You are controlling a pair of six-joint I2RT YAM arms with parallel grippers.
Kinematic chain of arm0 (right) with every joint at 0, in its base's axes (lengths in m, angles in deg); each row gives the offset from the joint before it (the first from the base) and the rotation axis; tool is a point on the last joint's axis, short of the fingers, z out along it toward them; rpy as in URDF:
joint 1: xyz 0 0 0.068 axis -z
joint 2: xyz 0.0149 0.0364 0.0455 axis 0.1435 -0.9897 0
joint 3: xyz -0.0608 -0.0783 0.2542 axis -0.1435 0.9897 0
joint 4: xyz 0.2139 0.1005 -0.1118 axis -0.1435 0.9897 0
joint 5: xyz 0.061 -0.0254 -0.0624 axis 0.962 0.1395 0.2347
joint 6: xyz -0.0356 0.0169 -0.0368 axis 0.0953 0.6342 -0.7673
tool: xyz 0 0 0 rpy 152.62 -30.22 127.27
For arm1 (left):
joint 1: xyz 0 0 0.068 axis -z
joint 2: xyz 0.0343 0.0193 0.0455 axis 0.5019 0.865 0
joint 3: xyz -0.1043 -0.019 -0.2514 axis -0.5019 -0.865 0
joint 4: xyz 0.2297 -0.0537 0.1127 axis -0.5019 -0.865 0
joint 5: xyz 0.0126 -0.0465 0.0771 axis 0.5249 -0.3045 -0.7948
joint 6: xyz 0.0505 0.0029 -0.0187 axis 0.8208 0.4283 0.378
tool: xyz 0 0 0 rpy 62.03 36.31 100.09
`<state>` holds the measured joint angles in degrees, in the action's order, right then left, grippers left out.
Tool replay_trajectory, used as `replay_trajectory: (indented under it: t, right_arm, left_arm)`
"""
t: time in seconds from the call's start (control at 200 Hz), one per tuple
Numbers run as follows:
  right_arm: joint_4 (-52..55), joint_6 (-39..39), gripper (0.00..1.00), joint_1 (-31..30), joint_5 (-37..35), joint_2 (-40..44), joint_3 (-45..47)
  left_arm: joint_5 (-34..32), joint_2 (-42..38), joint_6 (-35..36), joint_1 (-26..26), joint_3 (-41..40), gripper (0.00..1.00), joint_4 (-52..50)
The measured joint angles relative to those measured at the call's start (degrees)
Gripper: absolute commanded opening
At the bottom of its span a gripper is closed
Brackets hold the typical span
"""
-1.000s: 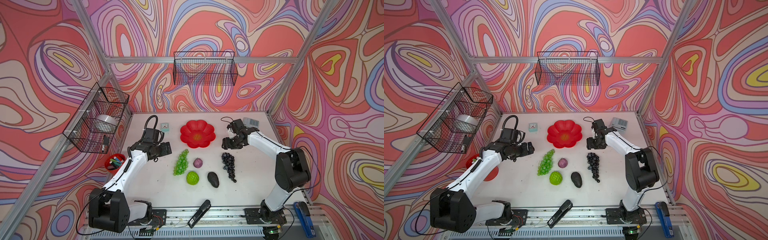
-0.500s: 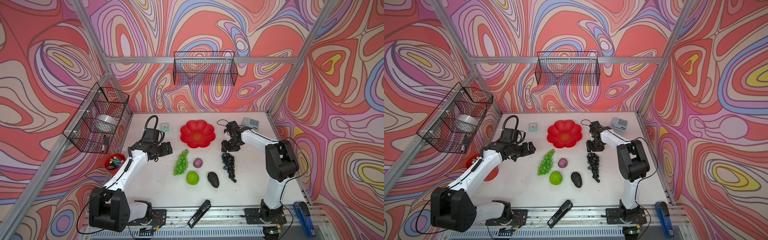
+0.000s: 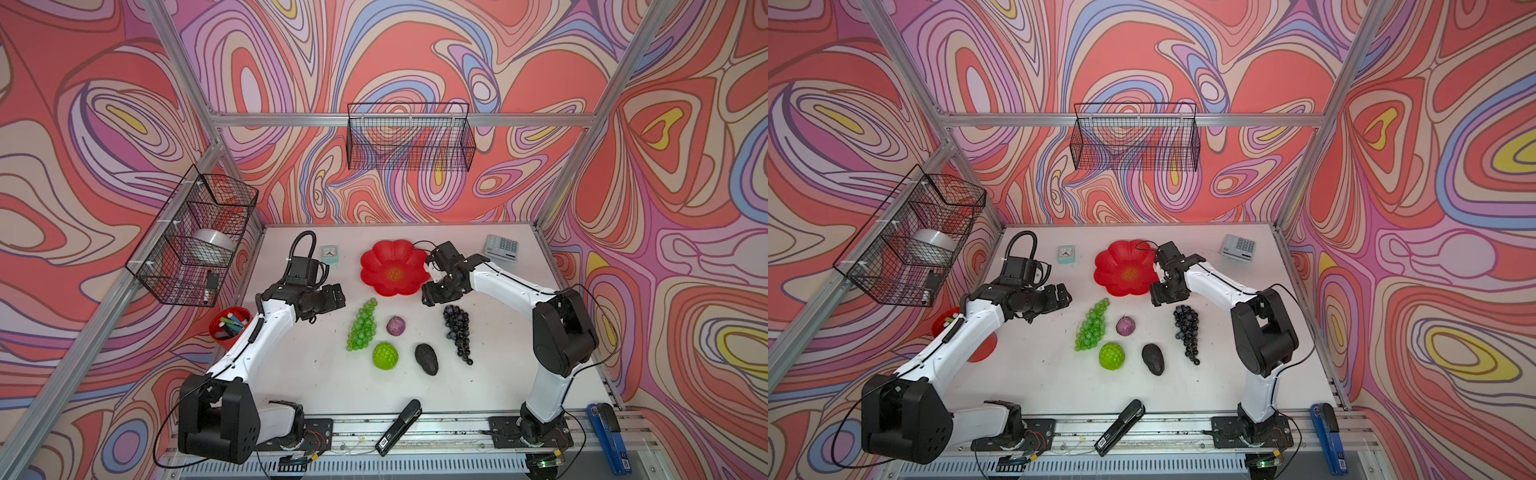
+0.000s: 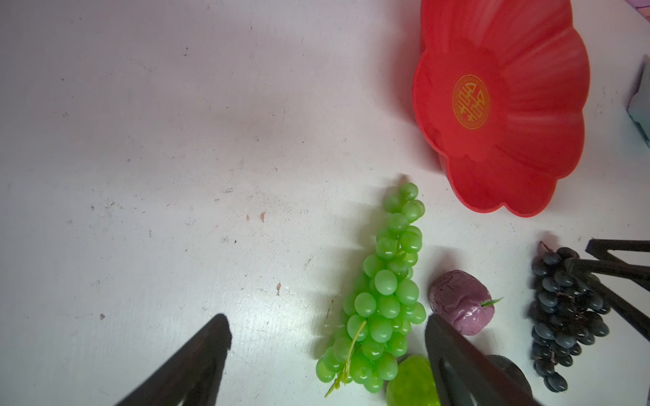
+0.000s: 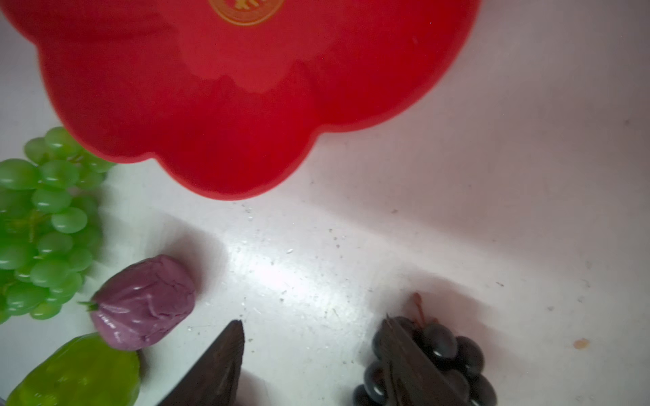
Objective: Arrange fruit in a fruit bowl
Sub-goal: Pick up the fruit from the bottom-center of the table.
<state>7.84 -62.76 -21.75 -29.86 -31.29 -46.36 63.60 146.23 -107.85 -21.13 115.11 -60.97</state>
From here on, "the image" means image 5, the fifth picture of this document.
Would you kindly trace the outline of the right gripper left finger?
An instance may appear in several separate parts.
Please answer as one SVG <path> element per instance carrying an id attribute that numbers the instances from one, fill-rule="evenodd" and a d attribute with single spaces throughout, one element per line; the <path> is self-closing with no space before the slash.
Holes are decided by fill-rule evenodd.
<path id="1" fill-rule="evenodd" d="M 243 323 L 233 320 L 159 405 L 234 405 L 244 348 Z"/>

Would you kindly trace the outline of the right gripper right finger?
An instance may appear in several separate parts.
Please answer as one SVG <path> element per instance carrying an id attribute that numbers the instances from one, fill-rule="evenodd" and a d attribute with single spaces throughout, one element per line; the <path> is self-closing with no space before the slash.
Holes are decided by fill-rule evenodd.
<path id="1" fill-rule="evenodd" d="M 382 321 L 382 365 L 388 405 L 467 405 L 418 348 L 406 330 L 387 316 Z"/>

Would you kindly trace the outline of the dark purple grape bunch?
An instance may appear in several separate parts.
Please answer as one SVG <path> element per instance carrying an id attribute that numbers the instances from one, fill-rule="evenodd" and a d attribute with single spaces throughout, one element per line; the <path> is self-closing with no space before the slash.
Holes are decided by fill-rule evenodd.
<path id="1" fill-rule="evenodd" d="M 396 319 L 406 330 L 455 392 L 467 401 L 467 405 L 496 405 L 497 392 L 482 375 L 485 357 L 481 347 L 471 338 L 454 335 L 437 319 L 428 320 L 420 294 L 413 294 L 413 302 L 418 310 L 418 318 L 389 317 Z M 375 360 L 365 369 L 363 383 L 352 393 L 354 405 L 388 405 L 382 365 L 382 338 L 381 325 L 372 338 Z"/>

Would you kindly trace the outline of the purple fig fruit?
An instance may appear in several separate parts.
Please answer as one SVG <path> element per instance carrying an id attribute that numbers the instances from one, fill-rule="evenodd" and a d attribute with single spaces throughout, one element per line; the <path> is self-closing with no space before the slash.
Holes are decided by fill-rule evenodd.
<path id="1" fill-rule="evenodd" d="M 138 351 L 165 338 L 196 305 L 196 284 L 169 255 L 137 262 L 108 279 L 83 303 L 112 348 Z"/>

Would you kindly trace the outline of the green bumpy pear fruit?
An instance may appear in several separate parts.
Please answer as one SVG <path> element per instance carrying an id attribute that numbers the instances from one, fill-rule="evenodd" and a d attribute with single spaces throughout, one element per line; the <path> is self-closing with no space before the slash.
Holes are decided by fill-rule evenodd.
<path id="1" fill-rule="evenodd" d="M 133 405 L 140 359 L 108 346 L 96 333 L 70 340 L 11 392 L 8 405 Z"/>

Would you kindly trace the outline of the green grape bunch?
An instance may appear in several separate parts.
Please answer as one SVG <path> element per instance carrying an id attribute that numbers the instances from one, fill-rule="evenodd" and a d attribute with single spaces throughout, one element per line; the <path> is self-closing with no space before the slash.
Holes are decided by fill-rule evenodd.
<path id="1" fill-rule="evenodd" d="M 83 288 L 103 246 L 98 189 L 111 162 L 64 127 L 1 162 L 1 321 L 57 316 Z"/>

